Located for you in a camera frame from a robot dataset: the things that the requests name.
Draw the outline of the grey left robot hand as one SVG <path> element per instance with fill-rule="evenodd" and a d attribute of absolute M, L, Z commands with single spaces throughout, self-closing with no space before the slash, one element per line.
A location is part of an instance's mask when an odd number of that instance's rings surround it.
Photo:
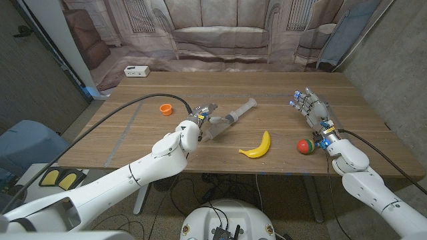
<path fill-rule="evenodd" d="M 220 123 L 231 123 L 231 121 L 225 117 L 211 117 L 210 115 L 218 108 L 216 103 L 207 103 L 201 105 L 192 110 L 192 112 L 187 117 L 187 120 L 193 121 L 201 127 L 203 123 L 209 122 L 213 125 Z"/>

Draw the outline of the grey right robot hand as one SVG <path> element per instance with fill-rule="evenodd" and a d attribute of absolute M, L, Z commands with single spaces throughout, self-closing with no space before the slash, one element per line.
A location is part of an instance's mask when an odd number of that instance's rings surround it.
<path fill-rule="evenodd" d="M 305 93 L 296 90 L 290 105 L 299 111 L 306 118 L 308 125 L 321 136 L 325 137 L 326 131 L 333 127 L 326 104 L 310 88 L 306 87 Z"/>

